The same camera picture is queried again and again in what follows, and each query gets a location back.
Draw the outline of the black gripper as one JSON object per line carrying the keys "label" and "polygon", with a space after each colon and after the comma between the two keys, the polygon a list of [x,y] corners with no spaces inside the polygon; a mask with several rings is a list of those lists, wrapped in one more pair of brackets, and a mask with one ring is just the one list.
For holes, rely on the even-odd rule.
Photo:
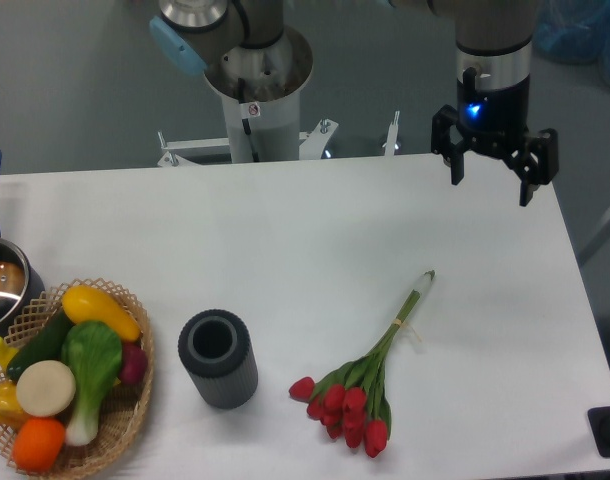
{"label": "black gripper", "polygon": [[[464,151],[506,158],[506,166],[520,180],[519,205],[526,207],[541,185],[558,173],[558,132],[531,132],[527,127],[530,78],[504,87],[490,88],[491,76],[467,67],[457,80],[457,106],[443,106],[432,119],[431,151],[450,168],[451,184],[464,178]],[[451,140],[451,129],[462,137]]]}

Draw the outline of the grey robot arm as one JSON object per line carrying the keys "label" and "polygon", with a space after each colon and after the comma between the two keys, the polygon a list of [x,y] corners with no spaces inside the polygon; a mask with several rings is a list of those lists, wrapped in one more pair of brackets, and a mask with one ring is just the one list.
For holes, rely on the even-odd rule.
{"label": "grey robot arm", "polygon": [[[464,176],[467,152],[502,161],[520,181],[521,205],[559,170],[558,135],[527,126],[534,1],[419,1],[454,22],[455,105],[432,119],[431,149]],[[220,96],[236,163],[299,156],[300,92],[313,68],[305,38],[279,1],[163,1],[149,24],[163,54]]]}

